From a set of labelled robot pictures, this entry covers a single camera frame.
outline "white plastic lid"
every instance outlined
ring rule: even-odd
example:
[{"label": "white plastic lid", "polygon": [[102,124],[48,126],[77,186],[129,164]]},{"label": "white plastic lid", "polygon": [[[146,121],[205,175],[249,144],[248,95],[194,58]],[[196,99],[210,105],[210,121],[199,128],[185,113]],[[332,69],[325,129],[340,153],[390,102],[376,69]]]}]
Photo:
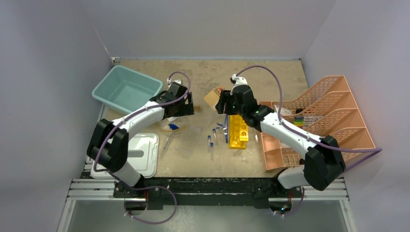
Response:
[{"label": "white plastic lid", "polygon": [[[151,178],[157,172],[158,135],[155,133],[139,133],[128,143],[128,159],[131,166],[145,178]],[[113,179],[107,172],[96,173],[91,169],[94,179]]]}]

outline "gray wall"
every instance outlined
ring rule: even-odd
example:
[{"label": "gray wall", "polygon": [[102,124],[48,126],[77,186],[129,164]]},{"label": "gray wall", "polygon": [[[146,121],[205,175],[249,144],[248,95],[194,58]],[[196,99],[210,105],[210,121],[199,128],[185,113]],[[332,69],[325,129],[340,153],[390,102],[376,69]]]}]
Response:
[{"label": "gray wall", "polygon": [[335,0],[82,0],[110,55],[301,58]]},{"label": "gray wall", "polygon": [[346,75],[377,157],[346,174],[358,231],[409,231],[410,1],[337,0],[304,58],[310,85]]},{"label": "gray wall", "polygon": [[110,59],[79,0],[0,2],[1,231],[55,231]]}]

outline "orange plastic organizer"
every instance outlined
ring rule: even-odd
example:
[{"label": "orange plastic organizer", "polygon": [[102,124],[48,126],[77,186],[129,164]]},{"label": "orange plastic organizer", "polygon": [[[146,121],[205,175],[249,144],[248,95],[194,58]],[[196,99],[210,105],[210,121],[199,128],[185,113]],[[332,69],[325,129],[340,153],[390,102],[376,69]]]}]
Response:
[{"label": "orange plastic organizer", "polygon": [[[279,102],[262,101],[261,105],[273,108]],[[340,147],[348,149],[374,148],[356,101],[344,76],[327,76],[293,101],[284,101],[283,107],[293,115],[282,116],[289,123],[295,116],[323,116],[304,130],[325,137],[332,135]],[[279,139],[261,133],[266,170],[299,166],[300,156],[281,144]],[[342,152],[345,162],[365,153]]]}]

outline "wooden table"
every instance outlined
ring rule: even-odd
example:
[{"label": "wooden table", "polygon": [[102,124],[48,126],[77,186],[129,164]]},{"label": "wooden table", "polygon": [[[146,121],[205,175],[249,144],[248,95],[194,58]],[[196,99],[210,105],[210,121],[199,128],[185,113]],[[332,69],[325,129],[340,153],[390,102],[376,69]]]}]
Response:
[{"label": "wooden table", "polygon": [[[299,60],[291,61],[265,61],[265,60],[122,60],[120,65],[147,74],[164,82],[173,71],[185,72],[191,78],[191,89],[195,106],[200,106],[201,111],[193,116],[181,117],[185,125],[199,128],[199,138],[182,136],[184,141],[178,140],[178,135],[172,138],[163,159],[158,160],[155,176],[174,177],[269,177],[274,172],[265,171],[264,157],[261,144],[255,136],[259,133],[249,129],[249,142],[245,150],[229,149],[219,132],[219,145],[214,148],[214,160],[211,160],[207,147],[207,136],[212,135],[216,122],[224,121],[224,116],[217,115],[203,100],[203,97],[215,87],[232,88],[229,78],[237,71],[250,65],[264,65],[278,76],[283,89],[285,101],[293,100],[307,90],[305,74]],[[245,77],[252,88],[258,101],[278,101],[279,91],[275,79],[267,71],[254,68],[245,71]],[[175,75],[173,78],[182,79],[183,76]],[[114,111],[107,110],[105,118],[113,120],[123,116]],[[142,132],[156,133],[160,138],[160,150],[167,133],[159,131],[156,125],[148,126]],[[180,152],[176,145],[184,144],[184,148],[192,152],[187,155]]]}]

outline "teal plastic bin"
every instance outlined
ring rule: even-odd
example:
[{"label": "teal plastic bin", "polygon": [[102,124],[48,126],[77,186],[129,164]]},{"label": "teal plastic bin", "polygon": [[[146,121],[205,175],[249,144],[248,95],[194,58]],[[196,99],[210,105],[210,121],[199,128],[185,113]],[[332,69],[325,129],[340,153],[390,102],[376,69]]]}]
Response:
[{"label": "teal plastic bin", "polygon": [[125,114],[145,105],[162,89],[162,81],[126,68],[114,66],[92,91],[92,97]]}]

